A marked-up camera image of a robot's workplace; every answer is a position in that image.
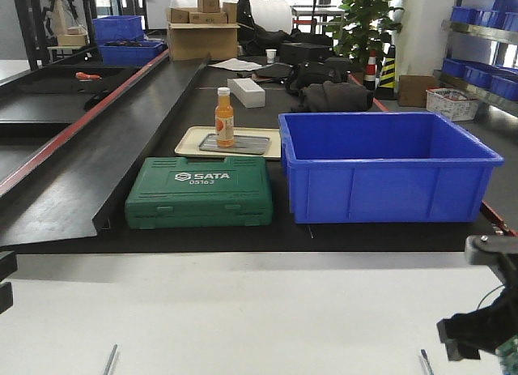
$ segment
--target robotic arm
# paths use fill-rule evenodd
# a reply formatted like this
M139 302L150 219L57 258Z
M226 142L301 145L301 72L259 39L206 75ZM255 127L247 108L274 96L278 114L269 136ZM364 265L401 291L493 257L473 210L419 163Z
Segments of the robotic arm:
M504 288L491 305L438 322L440 341L455 361L480 359L479 350L495 354L518 335L518 238L470 236L465 257L469 264L489 266Z

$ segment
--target beige tray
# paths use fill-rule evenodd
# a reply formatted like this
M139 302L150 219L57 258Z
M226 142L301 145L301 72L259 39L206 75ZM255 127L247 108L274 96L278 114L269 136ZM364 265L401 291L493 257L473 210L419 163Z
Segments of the beige tray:
M225 156L254 156L246 154L234 154L232 152L201 151L198 146L208 135L214 133L213 126L192 126L175 148L175 153L179 156L198 156L198 157L219 157ZM279 160L281 158L281 136L276 129L263 128L234 128L235 134L247 136L262 136L270 138L270 146L262 155L266 159Z

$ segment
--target metal shelf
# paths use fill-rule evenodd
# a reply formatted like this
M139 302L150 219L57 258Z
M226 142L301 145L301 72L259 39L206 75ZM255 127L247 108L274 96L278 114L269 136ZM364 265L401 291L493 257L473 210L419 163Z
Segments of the metal shelf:
M486 104L493 105L514 116L518 116L518 102L510 101L501 96L497 96L494 93L482 89L481 87L472 85L463 79L453 77L441 71L437 71L435 76L439 81L452 87L464 90L465 92L468 92L472 96L477 97L479 100L485 102Z
M499 41L509 45L518 45L518 32L504 31L503 29L482 27L467 23L457 23L454 21L444 20L442 29L445 31L464 33L480 37L482 39Z

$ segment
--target white foam block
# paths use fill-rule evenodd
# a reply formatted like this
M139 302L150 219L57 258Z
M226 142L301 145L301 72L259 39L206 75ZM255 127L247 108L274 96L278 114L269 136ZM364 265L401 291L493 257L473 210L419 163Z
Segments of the white foam block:
M245 108L265 106L265 90L250 78L228 79L227 86Z

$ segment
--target white cup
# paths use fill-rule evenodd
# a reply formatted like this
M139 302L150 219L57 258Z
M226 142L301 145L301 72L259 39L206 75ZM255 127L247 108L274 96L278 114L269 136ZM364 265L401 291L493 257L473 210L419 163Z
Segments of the white cup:
M266 50L266 63L274 63L276 53L277 53L276 49L267 49Z

